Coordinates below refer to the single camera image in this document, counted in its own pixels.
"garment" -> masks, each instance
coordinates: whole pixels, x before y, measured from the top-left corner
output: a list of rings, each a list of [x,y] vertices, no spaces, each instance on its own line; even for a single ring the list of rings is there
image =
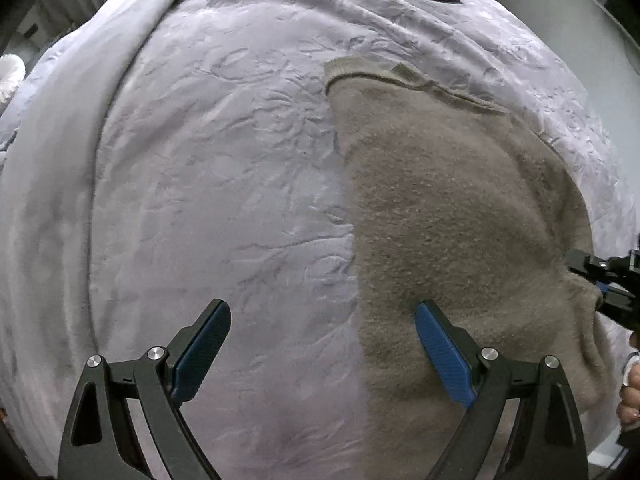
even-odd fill
[[[406,65],[339,58],[326,79],[353,203],[366,478],[424,478],[463,415],[416,335],[420,300],[509,359],[558,357],[580,412],[609,394],[598,289],[563,261],[569,248],[591,251],[591,231],[560,156],[514,115]]]

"white fluffy object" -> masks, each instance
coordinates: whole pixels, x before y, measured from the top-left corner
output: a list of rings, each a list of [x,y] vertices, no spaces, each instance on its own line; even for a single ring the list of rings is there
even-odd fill
[[[4,54],[0,57],[0,115],[11,102],[25,74],[24,61],[19,56]]]

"white wall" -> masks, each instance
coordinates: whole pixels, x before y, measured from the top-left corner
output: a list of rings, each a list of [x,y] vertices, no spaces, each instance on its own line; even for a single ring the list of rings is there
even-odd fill
[[[636,48],[625,47],[622,32],[592,0],[498,1],[551,47],[582,82],[617,147],[638,208],[640,75],[636,70],[640,55]]]

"fleece blanket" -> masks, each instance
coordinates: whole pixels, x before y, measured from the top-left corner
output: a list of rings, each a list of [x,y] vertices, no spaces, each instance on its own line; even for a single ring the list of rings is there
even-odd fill
[[[219,297],[232,331],[182,412],[221,475],[364,478],[349,179],[322,82],[324,62],[364,53],[521,117],[566,161],[595,251],[628,250],[633,204],[584,89],[493,0],[111,0],[0,118],[2,142],[18,130],[0,182],[0,399],[39,472],[56,471],[89,355],[138,357]],[[584,414],[590,447],[614,408]]]
[[[405,64],[343,57],[326,77],[352,197],[366,478],[425,476],[462,419],[415,335],[420,300],[435,300],[481,348],[558,357],[581,413],[612,394],[600,293],[563,261],[569,248],[593,247],[560,156],[513,114]],[[494,452],[512,424],[513,413],[503,417]]]

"blue rubber pad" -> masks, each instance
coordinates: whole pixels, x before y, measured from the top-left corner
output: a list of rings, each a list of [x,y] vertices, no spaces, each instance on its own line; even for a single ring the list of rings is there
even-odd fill
[[[469,408],[476,400],[471,369],[446,330],[424,303],[418,305],[415,327],[449,397]]]
[[[175,367],[173,402],[180,405],[195,397],[230,328],[231,310],[221,303]]]

